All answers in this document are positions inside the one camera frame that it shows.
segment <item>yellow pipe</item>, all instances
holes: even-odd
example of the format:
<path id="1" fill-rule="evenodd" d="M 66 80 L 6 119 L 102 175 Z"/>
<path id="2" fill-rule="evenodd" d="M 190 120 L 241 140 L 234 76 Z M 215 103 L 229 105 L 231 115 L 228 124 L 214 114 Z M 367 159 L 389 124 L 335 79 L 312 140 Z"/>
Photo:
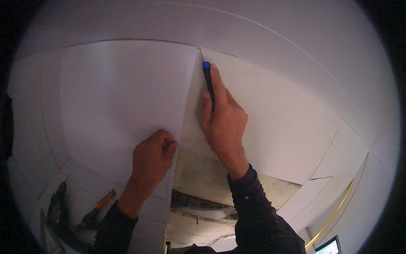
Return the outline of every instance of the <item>yellow pipe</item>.
<path id="1" fill-rule="evenodd" d="M 334 216 L 337 214 L 338 210 L 339 210 L 340 207 L 343 205 L 343 203 L 344 203 L 346 197 L 347 197 L 348 194 L 350 193 L 350 190 L 351 190 L 351 187 L 352 187 L 352 184 L 353 184 L 353 183 L 354 183 L 354 180 L 351 181 L 350 186 L 348 187 L 347 193 L 346 193 L 346 195 L 343 197 L 343 201 L 341 201 L 340 205 L 337 207 L 337 209 L 335 210 L 335 212 L 333 213 L 333 215 L 331 216 L 331 218 L 328 220 L 328 222 L 324 225 L 324 227 L 320 230 L 320 232 L 318 232 L 317 235 L 315 235 L 315 236 L 313 237 L 313 239 L 312 239 L 308 244 L 306 244 L 306 246 L 305 246 L 305 249 L 306 249 L 306 250 L 309 249 L 310 246 L 311 246 L 315 241 L 317 241 L 317 239 L 320 237 L 320 235 L 321 235 L 321 234 L 324 232 L 324 230 L 329 226 L 330 222 L 334 219 Z"/>

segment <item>black sleeve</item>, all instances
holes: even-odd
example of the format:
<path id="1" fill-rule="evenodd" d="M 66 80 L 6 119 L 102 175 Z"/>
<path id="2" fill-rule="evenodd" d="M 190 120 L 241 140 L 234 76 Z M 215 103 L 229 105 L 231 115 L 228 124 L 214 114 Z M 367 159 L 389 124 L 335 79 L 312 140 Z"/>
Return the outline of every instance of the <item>black sleeve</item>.
<path id="1" fill-rule="evenodd" d="M 99 225 L 93 253 L 126 253 L 137 221 L 122 214 L 116 201 Z"/>
<path id="2" fill-rule="evenodd" d="M 244 177 L 233 181 L 228 176 L 228 182 L 238 213 L 235 238 L 239 253 L 306 253 L 305 241 L 276 214 L 251 164 Z"/>

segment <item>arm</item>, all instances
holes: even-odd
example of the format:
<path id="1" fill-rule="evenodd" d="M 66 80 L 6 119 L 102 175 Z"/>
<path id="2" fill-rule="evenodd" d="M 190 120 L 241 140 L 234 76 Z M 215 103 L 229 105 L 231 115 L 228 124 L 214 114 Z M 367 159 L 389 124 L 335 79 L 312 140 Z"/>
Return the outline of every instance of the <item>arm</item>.
<path id="1" fill-rule="evenodd" d="M 172 166 L 178 142 L 159 130 L 133 151 L 132 175 L 97 231 L 94 253 L 126 253 L 142 204 Z"/>
<path id="2" fill-rule="evenodd" d="M 248 122 L 244 109 L 225 89 L 216 65 L 210 68 L 215 109 L 204 94 L 201 127 L 206 140 L 228 171 L 238 212 L 235 235 L 243 253 L 305 253 L 304 241 L 276 214 L 265 196 L 256 171 L 248 164 L 242 137 Z"/>

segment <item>right hand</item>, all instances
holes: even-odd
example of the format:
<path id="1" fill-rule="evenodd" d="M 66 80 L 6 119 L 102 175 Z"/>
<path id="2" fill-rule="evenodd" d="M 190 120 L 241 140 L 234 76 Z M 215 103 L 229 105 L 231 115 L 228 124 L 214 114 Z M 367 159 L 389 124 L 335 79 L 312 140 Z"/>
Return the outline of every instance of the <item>right hand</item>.
<path id="1" fill-rule="evenodd" d="M 231 179 L 243 177 L 248 171 L 248 161 L 242 147 L 242 136 L 248 115 L 224 88 L 220 72 L 215 64 L 210 65 L 214 100 L 208 91 L 204 93 L 203 113 L 200 121 L 207 142 L 226 167 Z"/>

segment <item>wrist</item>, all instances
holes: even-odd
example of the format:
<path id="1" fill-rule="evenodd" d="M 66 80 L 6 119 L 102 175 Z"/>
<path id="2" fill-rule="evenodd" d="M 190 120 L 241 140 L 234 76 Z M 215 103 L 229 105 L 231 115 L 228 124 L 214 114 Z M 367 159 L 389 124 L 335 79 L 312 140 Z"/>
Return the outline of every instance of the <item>wrist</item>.
<path id="1" fill-rule="evenodd" d="M 232 180 L 240 179 L 247 173 L 249 163 L 247 158 L 245 157 L 245 151 L 242 146 L 241 149 L 239 149 L 235 153 L 221 154 L 218 157 L 228 171 Z"/>
<path id="2" fill-rule="evenodd" d="M 132 183 L 130 179 L 117 201 L 117 207 L 127 217 L 135 219 L 138 217 L 141 206 L 147 199 L 144 196 L 145 194 L 139 191 L 137 185 Z"/>

